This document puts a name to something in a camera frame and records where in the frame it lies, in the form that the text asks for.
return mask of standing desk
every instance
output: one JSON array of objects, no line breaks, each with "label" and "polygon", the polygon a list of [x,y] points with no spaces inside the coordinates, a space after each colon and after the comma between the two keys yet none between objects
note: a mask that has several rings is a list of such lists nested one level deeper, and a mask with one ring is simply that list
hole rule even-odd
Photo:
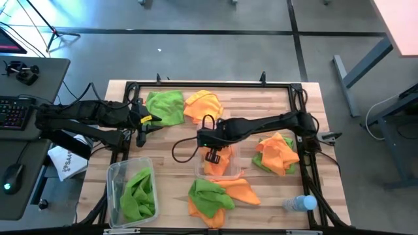
[{"label": "standing desk", "polygon": [[[106,100],[122,101],[126,80],[109,81]],[[224,107],[223,118],[243,117],[248,119],[275,116],[289,112],[289,96],[286,90],[280,88],[236,88],[236,87],[146,87],[140,88],[140,97],[146,100],[151,91],[183,91],[184,99],[195,92],[206,89],[214,92]],[[307,112],[311,112],[320,123],[320,132],[329,131],[327,116],[318,83],[303,83],[309,100]],[[196,159],[188,163],[176,163],[171,156],[173,144],[183,138],[196,136],[196,125],[190,117],[185,117],[185,123],[173,127],[165,127],[160,131],[147,135],[143,148],[137,148],[136,135],[132,137],[129,159],[149,157],[153,162],[157,196],[159,202],[159,217],[142,227],[165,228],[207,228],[201,219],[189,216],[187,209],[188,191],[196,179],[194,164]],[[283,136],[294,138],[289,130],[279,131]],[[285,198],[291,198],[304,193],[300,169],[294,174],[279,177],[264,172],[251,163],[256,154],[255,146],[259,138],[267,138],[275,132],[261,133],[250,136],[240,142],[241,165],[244,176],[261,200],[261,205],[251,206],[236,201],[235,209],[227,211],[223,228],[309,228],[306,213],[286,212],[281,204]],[[179,160],[185,160],[193,153],[195,142],[184,143],[176,148]],[[335,158],[334,148],[322,145],[323,152]],[[89,160],[89,166],[78,201],[78,220],[81,221],[93,209],[103,195],[106,185],[106,170],[111,152],[99,151]],[[350,224],[344,191],[338,167],[326,157],[317,154],[317,168],[322,192],[340,219]]]},{"label": "standing desk", "polygon": [[418,1],[416,0],[371,0],[372,5],[385,23],[386,37],[347,73],[339,55],[334,55],[338,78],[352,117],[359,117],[359,109],[349,88],[358,82],[370,69],[381,61],[393,47],[401,57],[418,56]]},{"label": "standing desk", "polygon": [[[1,56],[0,61],[22,61],[27,66],[38,65],[40,73],[38,80],[27,86],[11,76],[0,76],[0,95],[17,96],[19,94],[36,95],[50,102],[57,97],[58,90],[64,80],[70,61],[68,59],[50,59],[34,57],[14,57]],[[0,62],[0,70],[5,70],[4,63]],[[37,99],[36,105],[45,101]],[[31,116],[26,129],[36,129],[35,112]],[[15,163],[26,141],[19,140],[0,140],[0,177],[6,168]],[[34,140],[26,148],[20,162],[25,165],[22,188],[14,195],[6,195],[0,190],[0,219],[18,220],[24,214],[27,202],[33,191],[39,171],[44,163],[44,159],[51,141]]]}]

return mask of orange towel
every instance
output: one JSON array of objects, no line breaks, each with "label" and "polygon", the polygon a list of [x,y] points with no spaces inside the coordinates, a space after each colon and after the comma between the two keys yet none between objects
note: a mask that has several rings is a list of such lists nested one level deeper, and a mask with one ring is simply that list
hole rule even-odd
[{"label": "orange towel", "polygon": [[[206,147],[199,148],[199,152],[201,153],[203,159],[209,151],[210,151],[210,148],[206,148]],[[204,161],[203,171],[207,175],[223,176],[223,173],[225,173],[225,170],[227,169],[229,165],[229,158],[232,157],[233,148],[231,146],[227,146],[221,149],[221,151],[217,151],[216,154],[221,157],[218,164]]]},{"label": "orange towel", "polygon": [[215,94],[209,91],[201,90],[190,96],[184,104],[184,114],[193,118],[193,123],[202,121],[206,114],[214,119],[221,117],[223,107]]},{"label": "orange towel", "polygon": [[286,174],[290,164],[299,162],[298,155],[286,144],[280,133],[260,142],[255,150],[263,152],[261,163],[279,176]]},{"label": "orange towel", "polygon": [[244,179],[214,181],[214,183],[226,189],[225,192],[231,198],[253,205],[259,205],[261,203],[249,183]]},{"label": "orange towel", "polygon": [[191,216],[200,217],[209,228],[220,228],[225,222],[225,208],[220,208],[212,218],[208,218],[201,213],[189,198],[189,214]]}]

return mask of gray floor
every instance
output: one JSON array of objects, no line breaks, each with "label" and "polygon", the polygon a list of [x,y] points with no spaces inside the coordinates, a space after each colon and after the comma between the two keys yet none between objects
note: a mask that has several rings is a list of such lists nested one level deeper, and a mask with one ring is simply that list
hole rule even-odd
[{"label": "gray floor", "polygon": [[[300,31],[383,31],[367,0],[333,0],[327,7],[321,2],[293,0]],[[235,7],[228,0],[153,0],[146,8],[135,0],[38,0],[34,4],[55,26],[291,30],[286,0],[239,0]],[[0,16],[0,20],[30,25],[18,5],[9,4],[5,12],[12,14],[12,18]],[[44,48],[34,29],[17,29],[36,46]],[[104,96],[109,79],[154,79],[157,72],[172,80],[256,80],[264,70],[269,81],[300,81],[292,36],[82,35],[76,40],[67,36],[63,39],[54,42],[53,48],[57,50],[52,57],[71,60],[65,81],[76,94],[88,82],[95,82]],[[383,190],[383,183],[398,180],[397,172],[385,143],[372,139],[359,127],[359,122],[370,106],[417,82],[418,59],[400,59],[393,51],[355,84],[352,90],[362,113],[362,118],[357,119],[349,116],[331,63],[332,56],[340,54],[350,69],[378,40],[375,37],[300,38],[308,79],[321,85],[331,129],[343,132],[336,145],[336,155],[352,224],[365,229],[416,234],[418,187]],[[61,88],[59,95],[63,102],[72,101],[65,88]],[[373,113],[388,104],[377,107]],[[22,220],[0,221],[0,230],[72,223],[81,184],[80,180],[64,183],[49,180],[42,197],[51,200],[54,206],[42,212],[28,206]]]}]

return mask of plastic water bottle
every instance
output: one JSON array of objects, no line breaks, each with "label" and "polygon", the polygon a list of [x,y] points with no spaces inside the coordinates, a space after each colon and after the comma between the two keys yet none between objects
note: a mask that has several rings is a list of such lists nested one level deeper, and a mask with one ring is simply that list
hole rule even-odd
[{"label": "plastic water bottle", "polygon": [[290,212],[306,212],[315,209],[316,206],[316,198],[312,195],[300,195],[283,201],[283,207]]}]

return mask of green towel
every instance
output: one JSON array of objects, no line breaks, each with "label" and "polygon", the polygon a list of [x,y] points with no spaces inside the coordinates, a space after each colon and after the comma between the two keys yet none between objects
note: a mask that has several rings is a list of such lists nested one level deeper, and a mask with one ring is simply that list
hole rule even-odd
[{"label": "green towel", "polygon": [[181,91],[150,92],[146,98],[148,111],[162,121],[151,125],[171,126],[184,123],[184,99]]},{"label": "green towel", "polygon": [[189,197],[196,208],[208,218],[213,218],[220,208],[234,209],[232,198],[225,189],[208,180],[197,179],[189,190]]},{"label": "green towel", "polygon": [[155,214],[151,168],[142,169],[126,183],[120,205],[126,220],[130,222],[143,220]]},{"label": "green towel", "polygon": [[[291,139],[291,138],[286,138],[286,137],[283,137],[283,139],[285,140],[285,142],[286,142],[286,144],[290,147],[290,148],[293,148],[293,140]],[[253,161],[253,163],[256,165],[256,166],[258,166],[259,168],[261,168],[261,169],[263,169],[263,170],[265,170],[265,171],[267,171],[267,172],[271,172],[271,170],[269,169],[269,168],[267,168],[267,167],[265,167],[265,166],[263,166],[263,164],[261,163],[261,160],[263,160],[263,154],[262,153],[257,153],[254,157],[253,157],[253,159],[252,159],[252,161]],[[286,171],[286,174],[293,174],[293,173],[295,173],[295,171],[296,171],[296,166],[295,166],[295,164],[293,163],[293,164],[290,164],[290,168],[289,169],[287,169],[287,170],[285,170]]]}]

